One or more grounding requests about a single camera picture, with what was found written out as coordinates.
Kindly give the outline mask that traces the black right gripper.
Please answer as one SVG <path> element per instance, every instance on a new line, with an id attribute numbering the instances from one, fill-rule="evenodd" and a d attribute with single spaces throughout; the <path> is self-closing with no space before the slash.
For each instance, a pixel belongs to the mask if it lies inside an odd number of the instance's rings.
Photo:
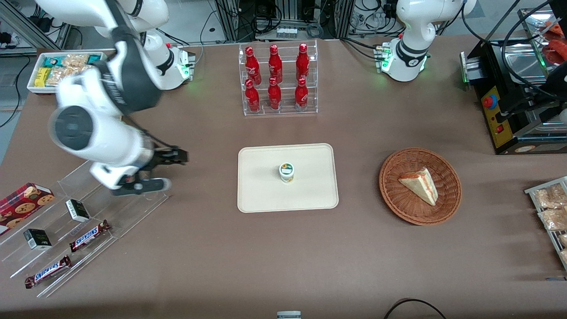
<path id="1" fill-rule="evenodd" d="M 143 167 L 143 171 L 152 171 L 161 165 L 186 165 L 188 153 L 182 149 L 156 148 L 150 161 Z"/>

